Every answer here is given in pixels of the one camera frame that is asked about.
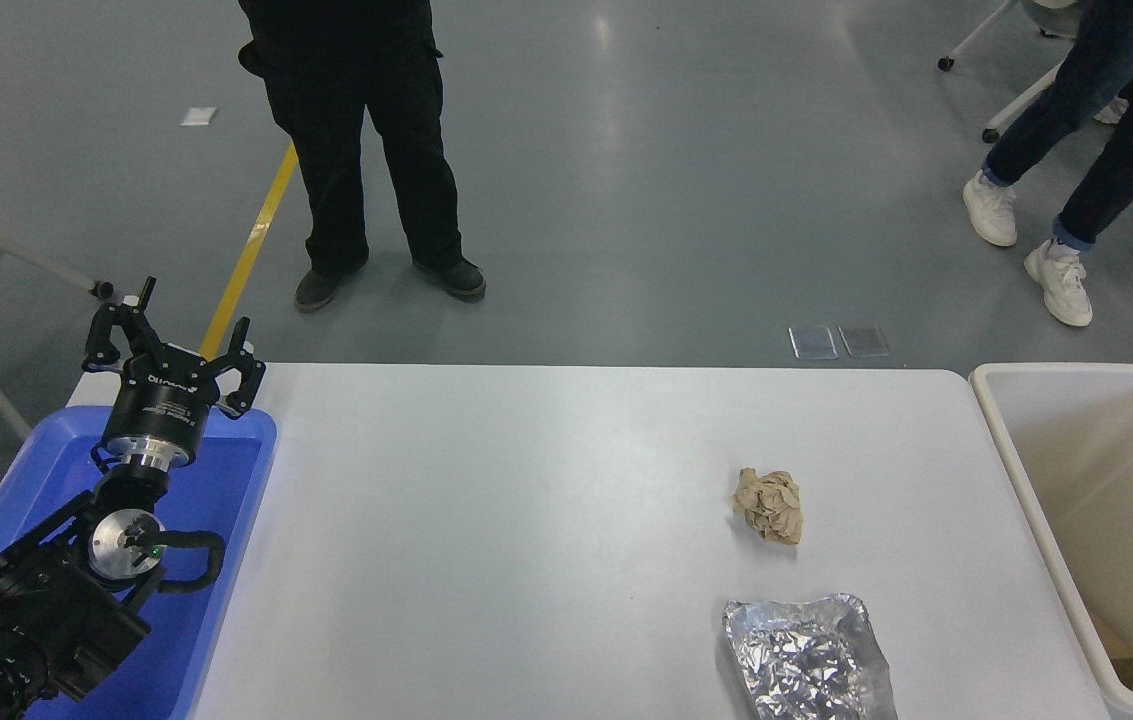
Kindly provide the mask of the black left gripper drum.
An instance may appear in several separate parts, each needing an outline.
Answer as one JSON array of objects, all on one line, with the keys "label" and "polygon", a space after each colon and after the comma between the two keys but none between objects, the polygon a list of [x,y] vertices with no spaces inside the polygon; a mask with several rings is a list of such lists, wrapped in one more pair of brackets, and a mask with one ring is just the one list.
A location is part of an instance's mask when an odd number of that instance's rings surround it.
[{"label": "black left gripper drum", "polygon": [[168,465],[190,465],[199,454],[211,406],[219,398],[208,361],[187,348],[167,345],[160,356],[133,356],[123,364],[121,391],[105,424],[103,447],[114,457],[160,452]]}]

